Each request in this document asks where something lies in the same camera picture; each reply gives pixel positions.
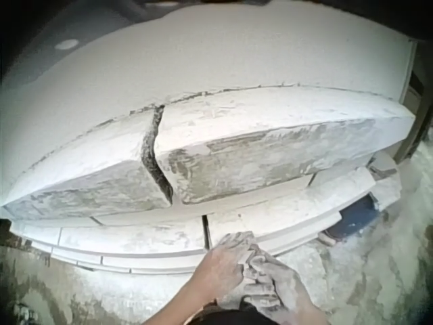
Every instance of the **hand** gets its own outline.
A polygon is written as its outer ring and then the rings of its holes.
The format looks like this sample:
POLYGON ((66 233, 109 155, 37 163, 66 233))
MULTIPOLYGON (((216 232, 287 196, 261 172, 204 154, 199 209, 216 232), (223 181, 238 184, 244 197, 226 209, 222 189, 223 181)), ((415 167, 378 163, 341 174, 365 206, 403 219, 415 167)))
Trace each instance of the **hand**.
POLYGON ((264 251, 251 258, 244 299, 278 324, 327 324, 325 314, 311 302, 296 271, 264 251))
POLYGON ((189 285, 203 294, 204 303, 221 298, 243 280, 240 259, 254 242, 252 232, 227 234, 197 266, 189 285))

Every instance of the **concrete floor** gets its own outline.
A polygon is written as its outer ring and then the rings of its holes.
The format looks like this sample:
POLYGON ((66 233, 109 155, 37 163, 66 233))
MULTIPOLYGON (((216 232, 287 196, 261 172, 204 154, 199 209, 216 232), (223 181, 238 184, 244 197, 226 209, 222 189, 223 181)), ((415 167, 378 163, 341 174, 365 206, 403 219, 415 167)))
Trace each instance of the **concrete floor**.
MULTIPOLYGON (((433 147, 422 144, 401 166, 401 178, 402 199, 362 233, 332 248, 310 242, 281 257, 333 325, 414 324, 429 299, 433 147)), ((92 272, 7 247, 0 255, 1 305, 22 301, 44 325, 140 324, 189 277, 92 272)))

